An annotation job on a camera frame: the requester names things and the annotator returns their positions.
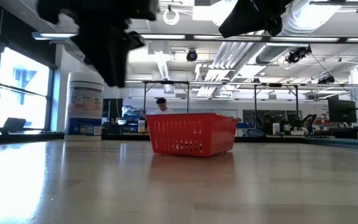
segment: plastic basket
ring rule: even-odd
[[[214,113],[146,115],[156,153],[209,157],[233,148],[237,120]]]

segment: white shirt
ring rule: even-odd
[[[174,113],[175,112],[173,112],[173,110],[171,110],[170,108],[167,108],[165,111],[157,109],[153,112],[153,114],[174,114]]]

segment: wooden floor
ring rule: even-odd
[[[198,159],[149,142],[0,146],[0,223],[358,223],[358,150],[247,143]]]

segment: dark hair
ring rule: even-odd
[[[167,100],[165,98],[159,98],[156,102],[156,104],[166,103]]]

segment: person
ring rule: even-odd
[[[173,110],[167,107],[167,100],[165,98],[159,98],[156,102],[158,109],[153,114],[174,114]]]

